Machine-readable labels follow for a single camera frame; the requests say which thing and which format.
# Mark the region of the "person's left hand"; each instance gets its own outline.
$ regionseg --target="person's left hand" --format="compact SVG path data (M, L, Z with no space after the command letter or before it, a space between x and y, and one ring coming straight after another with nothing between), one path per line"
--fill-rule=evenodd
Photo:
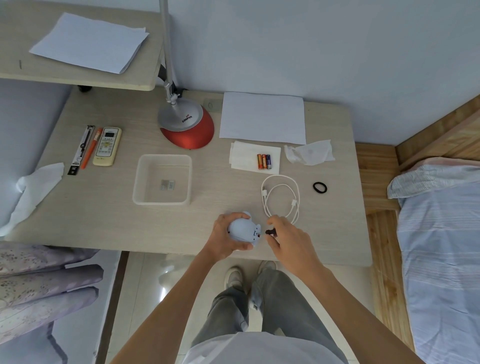
M253 245L247 242L233 240L228 235L227 229L233 220L238 218L250 218L243 212L232 212L228 215L220 215L213 224L212 233L208 238L202 252L208 254L214 262L225 259L234 250L251 250Z

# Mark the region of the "shoe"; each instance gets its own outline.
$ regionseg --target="shoe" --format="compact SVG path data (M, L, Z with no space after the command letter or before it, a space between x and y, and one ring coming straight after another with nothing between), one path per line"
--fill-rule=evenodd
M235 287L243 291L243 273L240 267L232 267L225 275L225 289Z
M276 263L273 260L264 260L258 267L257 275L260 275L265 269L277 270Z

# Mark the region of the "desk lamp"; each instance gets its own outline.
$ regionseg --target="desk lamp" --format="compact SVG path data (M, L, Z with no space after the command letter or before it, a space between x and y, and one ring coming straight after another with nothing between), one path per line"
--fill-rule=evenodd
M213 138L214 125L210 114L193 100L179 97L172 91L172 55L170 47L170 22L168 0L160 0L163 23L163 50L167 71L163 87L167 92L167 104L158 111L158 124L162 134L173 144L185 149L198 149Z

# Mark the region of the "white cable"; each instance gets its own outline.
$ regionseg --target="white cable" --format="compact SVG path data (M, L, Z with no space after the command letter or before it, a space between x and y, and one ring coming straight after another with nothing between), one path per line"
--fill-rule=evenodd
M272 177L284 177L284 178L288 178L289 180L293 181L293 183L295 183L295 186L297 187L298 198L297 198L297 195L295 194L295 192L293 191L293 189L285 183L277 184L277 185L273 186L270 189L270 191L267 191L266 187L264 187L265 182L266 182L266 180L268 180L269 178L272 178ZM289 176L285 176L283 174L272 174L271 176L268 176L267 178L265 178L264 181L262 182L262 186L260 187L260 192L262 194L262 204L264 206L265 215L267 215L268 217L270 217L272 215L272 213L268 209L268 205L267 205L268 197L270 196L270 194L272 193L272 191L274 189L276 189L277 187L280 187L280 186L288 187L288 189L293 194L292 207L291 207L289 213L285 217L288 218L290 216L290 214L292 213L293 209L296 206L297 209L295 210L295 213L293 214L293 218L292 218L292 221L291 221L292 224L295 224L297 222L297 220L299 219L299 214L300 214L300 188L299 188L297 182L293 178L291 178Z

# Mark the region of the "lamp base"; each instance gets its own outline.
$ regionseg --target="lamp base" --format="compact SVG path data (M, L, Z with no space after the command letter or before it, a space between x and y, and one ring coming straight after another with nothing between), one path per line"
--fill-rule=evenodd
M187 98L177 99L175 105L162 105L158 111L158 125L169 141L185 149L204 147L215 131L208 111Z

